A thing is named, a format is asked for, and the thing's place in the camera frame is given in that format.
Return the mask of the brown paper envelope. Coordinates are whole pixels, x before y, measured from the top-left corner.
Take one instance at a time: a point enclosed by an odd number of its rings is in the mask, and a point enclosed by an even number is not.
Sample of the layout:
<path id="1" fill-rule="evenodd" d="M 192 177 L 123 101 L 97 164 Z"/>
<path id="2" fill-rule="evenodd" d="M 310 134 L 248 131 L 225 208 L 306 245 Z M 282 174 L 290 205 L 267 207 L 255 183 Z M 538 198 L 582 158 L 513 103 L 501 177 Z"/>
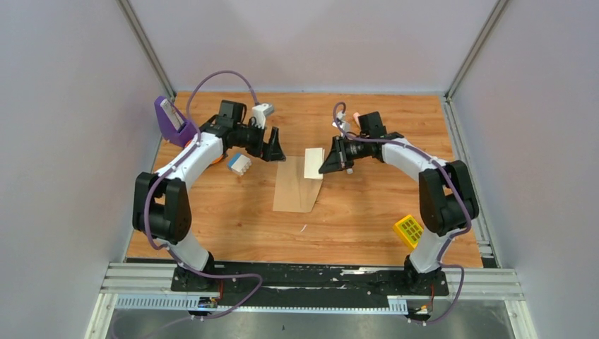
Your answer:
<path id="1" fill-rule="evenodd" d="M 323 181 L 304 177 L 304 158 L 287 156 L 278 163 L 273 199 L 273 211 L 290 213 L 312 212 Z"/>

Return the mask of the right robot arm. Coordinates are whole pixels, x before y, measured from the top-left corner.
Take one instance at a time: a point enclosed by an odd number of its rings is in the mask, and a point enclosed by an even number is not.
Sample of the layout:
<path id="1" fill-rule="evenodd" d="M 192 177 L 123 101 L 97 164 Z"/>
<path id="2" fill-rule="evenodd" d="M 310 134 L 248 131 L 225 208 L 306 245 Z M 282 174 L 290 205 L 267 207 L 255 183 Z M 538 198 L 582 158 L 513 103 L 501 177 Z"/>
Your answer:
<path id="1" fill-rule="evenodd" d="M 468 166 L 461 160 L 445 161 L 429 155 L 402 134 L 387 131 L 378 112 L 359 117 L 358 134 L 341 126 L 344 115 L 343 111 L 333 113 L 333 125 L 340 135 L 333 137 L 319 173 L 350 170 L 356 160 L 372 157 L 417 183 L 424 229 L 405 258 L 401 282 L 413 295 L 426 293 L 439 277 L 451 241 L 468 232 L 479 214 Z"/>

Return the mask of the beige letter paper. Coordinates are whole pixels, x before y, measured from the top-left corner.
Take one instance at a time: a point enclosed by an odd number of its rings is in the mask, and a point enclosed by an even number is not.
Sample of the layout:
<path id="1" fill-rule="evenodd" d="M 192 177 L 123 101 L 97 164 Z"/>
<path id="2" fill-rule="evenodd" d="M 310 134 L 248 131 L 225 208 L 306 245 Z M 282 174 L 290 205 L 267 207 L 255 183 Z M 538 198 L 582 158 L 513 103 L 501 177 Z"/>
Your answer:
<path id="1" fill-rule="evenodd" d="M 304 178 L 322 180 L 324 175 L 319 172 L 319 169 L 323 163 L 323 148 L 306 148 L 304 151 Z"/>

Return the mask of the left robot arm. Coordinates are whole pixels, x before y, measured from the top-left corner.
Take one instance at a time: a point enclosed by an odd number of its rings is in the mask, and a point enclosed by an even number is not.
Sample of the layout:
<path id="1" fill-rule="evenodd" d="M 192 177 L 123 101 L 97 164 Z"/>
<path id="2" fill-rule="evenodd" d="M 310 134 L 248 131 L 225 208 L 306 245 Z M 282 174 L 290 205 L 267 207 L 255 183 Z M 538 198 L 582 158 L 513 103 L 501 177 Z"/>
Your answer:
<path id="1" fill-rule="evenodd" d="M 234 147 L 265 162 L 286 159 L 278 128 L 273 127 L 270 137 L 264 138 L 274 106 L 254 105 L 245 122 L 247 110 L 241 102 L 223 100 L 217 114 L 193 127 L 195 134 L 180 154 L 157 172 L 141 172 L 135 180 L 133 228 L 144 233 L 155 250 L 166 250 L 200 292 L 211 290 L 219 275 L 213 270 L 212 253 L 191 230 L 189 190 L 215 160 Z"/>

